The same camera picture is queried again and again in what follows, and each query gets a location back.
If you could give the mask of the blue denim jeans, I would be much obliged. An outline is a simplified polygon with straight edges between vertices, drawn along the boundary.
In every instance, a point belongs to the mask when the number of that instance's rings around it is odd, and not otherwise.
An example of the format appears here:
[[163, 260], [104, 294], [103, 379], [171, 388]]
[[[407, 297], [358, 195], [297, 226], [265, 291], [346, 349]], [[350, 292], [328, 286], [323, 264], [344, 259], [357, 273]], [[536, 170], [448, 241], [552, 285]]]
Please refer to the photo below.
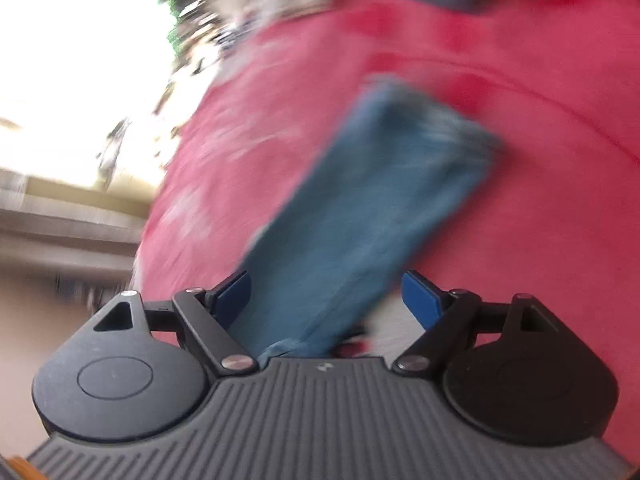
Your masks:
[[486, 181], [500, 140], [397, 79], [358, 98], [333, 144], [242, 261], [230, 326], [254, 358], [326, 356]]

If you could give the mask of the pink floral bed blanket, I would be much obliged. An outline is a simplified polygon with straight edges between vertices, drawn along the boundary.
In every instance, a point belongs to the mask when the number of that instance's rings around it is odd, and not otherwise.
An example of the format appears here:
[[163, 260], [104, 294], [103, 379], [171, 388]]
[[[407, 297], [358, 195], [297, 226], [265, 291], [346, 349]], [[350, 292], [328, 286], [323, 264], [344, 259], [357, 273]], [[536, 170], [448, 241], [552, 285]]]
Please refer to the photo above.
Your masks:
[[183, 131], [136, 258], [143, 295], [239, 268], [383, 79], [501, 142], [402, 271], [488, 298], [533, 292], [638, 396], [639, 0], [490, 0], [479, 14], [336, 0], [261, 30]]

